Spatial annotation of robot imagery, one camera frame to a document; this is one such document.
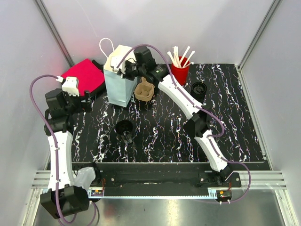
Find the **brown pulp cup carrier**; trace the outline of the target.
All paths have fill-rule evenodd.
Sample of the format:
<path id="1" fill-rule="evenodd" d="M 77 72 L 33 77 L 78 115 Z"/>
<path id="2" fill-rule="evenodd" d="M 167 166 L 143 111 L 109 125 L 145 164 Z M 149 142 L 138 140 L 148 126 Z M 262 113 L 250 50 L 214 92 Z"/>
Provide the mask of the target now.
<path id="1" fill-rule="evenodd" d="M 154 95 L 154 89 L 155 86 L 152 83 L 147 82 L 147 80 L 142 77 L 141 82 L 135 88 L 135 98 L 140 101 L 148 102 Z"/>

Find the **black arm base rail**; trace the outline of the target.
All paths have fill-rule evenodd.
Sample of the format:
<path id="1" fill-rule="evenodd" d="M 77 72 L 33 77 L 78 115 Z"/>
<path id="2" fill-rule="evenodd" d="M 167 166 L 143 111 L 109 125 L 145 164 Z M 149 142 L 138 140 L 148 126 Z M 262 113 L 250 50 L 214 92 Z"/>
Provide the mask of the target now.
<path id="1" fill-rule="evenodd" d="M 106 198 L 184 198 L 213 199 L 217 190 L 244 189 L 251 172 L 270 169 L 266 161 L 247 162 L 246 167 L 230 165 L 224 173 L 210 169 L 209 163 L 73 163 L 71 174 L 78 176 L 85 167 L 96 169 L 91 188 L 104 185 Z"/>

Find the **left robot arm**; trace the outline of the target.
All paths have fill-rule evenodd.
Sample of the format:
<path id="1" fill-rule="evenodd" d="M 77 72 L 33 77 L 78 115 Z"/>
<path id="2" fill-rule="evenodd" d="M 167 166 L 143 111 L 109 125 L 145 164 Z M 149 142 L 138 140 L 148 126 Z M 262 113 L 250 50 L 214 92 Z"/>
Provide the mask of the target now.
<path id="1" fill-rule="evenodd" d="M 44 131 L 51 151 L 51 168 L 48 190 L 40 196 L 40 203 L 54 219 L 86 211 L 89 187 L 102 180 L 93 164 L 80 169 L 76 176 L 72 171 L 73 115 L 92 110 L 90 93 L 84 93 L 84 97 L 70 96 L 62 89 L 54 89 L 45 95 L 48 109 Z"/>

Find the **light blue paper bag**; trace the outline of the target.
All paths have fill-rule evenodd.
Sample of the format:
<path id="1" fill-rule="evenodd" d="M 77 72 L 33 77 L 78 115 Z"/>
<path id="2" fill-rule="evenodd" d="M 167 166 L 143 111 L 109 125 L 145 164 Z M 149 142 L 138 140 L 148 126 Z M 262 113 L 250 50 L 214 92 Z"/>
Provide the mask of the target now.
<path id="1" fill-rule="evenodd" d="M 112 52 L 109 55 L 107 55 L 103 50 L 103 47 L 108 46 L 108 42 L 111 43 L 112 47 Z M 128 102 L 137 85 L 137 78 L 134 78 L 134 80 L 131 81 L 124 78 L 122 74 L 118 75 L 117 73 L 112 71 L 110 62 L 112 56 L 124 57 L 124 55 L 131 49 L 131 47 L 118 45 L 115 48 L 111 39 L 102 38 L 99 41 L 99 49 L 106 57 L 106 62 L 103 66 L 103 73 L 105 77 L 105 85 L 109 103 L 127 107 Z"/>

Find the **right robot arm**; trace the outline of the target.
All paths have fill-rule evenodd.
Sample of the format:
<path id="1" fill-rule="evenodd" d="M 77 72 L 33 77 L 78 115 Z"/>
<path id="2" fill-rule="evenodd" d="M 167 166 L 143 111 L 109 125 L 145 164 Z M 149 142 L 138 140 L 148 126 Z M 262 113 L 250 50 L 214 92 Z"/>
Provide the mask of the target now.
<path id="1" fill-rule="evenodd" d="M 187 118 L 185 132 L 195 139 L 207 156 L 210 167 L 214 172 L 214 182 L 225 186 L 233 174 L 231 162 L 222 154 L 215 139 L 222 134 L 214 135 L 209 128 L 209 118 L 219 119 L 202 107 L 176 80 L 167 61 L 157 64 L 151 54 L 153 46 L 141 44 L 131 48 L 118 63 L 117 67 L 122 78 L 133 80 L 144 77 L 147 82 L 158 87 L 167 94 L 183 111 Z"/>

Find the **black coffee cup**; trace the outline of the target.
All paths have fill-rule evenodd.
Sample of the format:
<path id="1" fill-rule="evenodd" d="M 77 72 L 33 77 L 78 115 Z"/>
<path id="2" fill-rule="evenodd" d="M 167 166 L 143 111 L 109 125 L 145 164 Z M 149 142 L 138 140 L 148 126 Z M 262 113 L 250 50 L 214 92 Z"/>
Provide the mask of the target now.
<path id="1" fill-rule="evenodd" d="M 133 142 L 133 129 L 134 126 L 129 120 L 121 120 L 115 126 L 115 132 L 125 144 Z"/>

